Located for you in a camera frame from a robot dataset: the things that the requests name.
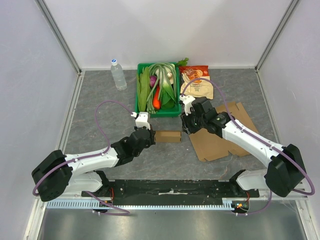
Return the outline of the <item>small brown cardboard box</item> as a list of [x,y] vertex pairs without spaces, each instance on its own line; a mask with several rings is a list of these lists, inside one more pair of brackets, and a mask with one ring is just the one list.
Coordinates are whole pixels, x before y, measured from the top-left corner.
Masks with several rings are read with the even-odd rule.
[[181,139],[181,131],[157,130],[154,136],[156,143],[180,143]]

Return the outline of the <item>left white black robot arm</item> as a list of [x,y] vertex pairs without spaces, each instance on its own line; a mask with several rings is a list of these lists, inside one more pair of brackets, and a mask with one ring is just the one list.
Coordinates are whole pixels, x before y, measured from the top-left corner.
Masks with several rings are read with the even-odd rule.
[[54,150],[32,171],[35,183],[32,193],[43,202],[77,191],[89,191],[104,197],[109,193],[110,185],[97,170],[130,163],[144,149],[155,144],[155,133],[152,128],[136,127],[130,136],[101,150],[81,154],[63,154],[60,149]]

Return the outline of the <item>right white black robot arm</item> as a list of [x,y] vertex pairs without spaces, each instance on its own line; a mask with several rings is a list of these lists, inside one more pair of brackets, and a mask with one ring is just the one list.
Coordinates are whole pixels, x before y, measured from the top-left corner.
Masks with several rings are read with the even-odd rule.
[[179,102],[184,107],[181,114],[184,132],[190,135],[207,130],[238,145],[265,166],[262,170],[239,171],[235,181],[229,184],[233,196],[240,197],[248,190],[268,188],[284,198],[304,179],[301,172],[305,169],[304,162],[295,145],[283,146],[262,137],[228,112],[218,113],[206,97],[180,95]]

